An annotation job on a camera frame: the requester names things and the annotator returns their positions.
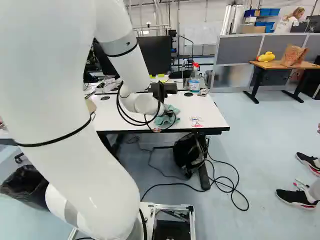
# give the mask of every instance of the person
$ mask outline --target person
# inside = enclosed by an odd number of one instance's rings
[[[307,156],[301,152],[297,152],[295,156],[314,175],[320,177],[319,158]],[[286,204],[307,210],[314,210],[320,202],[320,179],[316,180],[311,186],[305,185],[303,187],[299,187],[299,190],[297,191],[277,189],[275,194]]]
[[[291,27],[294,22],[297,22],[305,13],[305,9],[303,7],[297,7],[293,13],[284,16],[278,24],[276,25],[276,28],[274,30],[275,34],[286,34],[290,33]]]

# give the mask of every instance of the paper bag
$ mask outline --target paper bag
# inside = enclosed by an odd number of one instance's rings
[[[308,48],[289,44],[284,51],[280,64],[286,67],[299,65],[304,60],[307,52]]]

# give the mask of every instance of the sticker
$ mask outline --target sticker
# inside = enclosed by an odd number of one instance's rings
[[[204,126],[200,123],[203,122],[202,117],[200,116],[191,116],[189,120],[192,122],[191,127],[193,128],[203,128]]]
[[[152,130],[152,132],[154,132],[154,133],[160,133],[161,132],[161,127],[155,127],[153,130]]]

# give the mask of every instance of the teal cloth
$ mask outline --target teal cloth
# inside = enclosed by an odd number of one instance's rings
[[[174,120],[176,123],[180,121],[180,118],[177,116],[178,113],[180,113],[180,110],[178,108],[175,108],[172,105],[164,105],[164,112],[172,111],[175,113],[172,114],[172,116],[168,116],[167,114],[163,114],[162,116],[157,116],[154,120],[155,125],[157,126],[163,126],[165,124],[173,124]]]

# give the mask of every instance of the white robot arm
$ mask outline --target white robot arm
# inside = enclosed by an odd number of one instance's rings
[[[150,94],[132,94],[147,89],[150,78],[123,1],[95,0],[95,3],[95,36],[123,79],[121,102],[130,112],[154,115],[158,100]],[[158,115],[163,112],[161,104]]]
[[[150,80],[123,1],[0,2],[0,112],[10,134],[60,193],[52,203],[69,202],[79,212],[77,227],[96,239],[125,240],[137,221],[139,190],[101,143],[82,93],[96,36],[124,81],[125,107],[157,110],[158,101],[148,94],[131,94]],[[54,209],[64,215],[64,207]]]

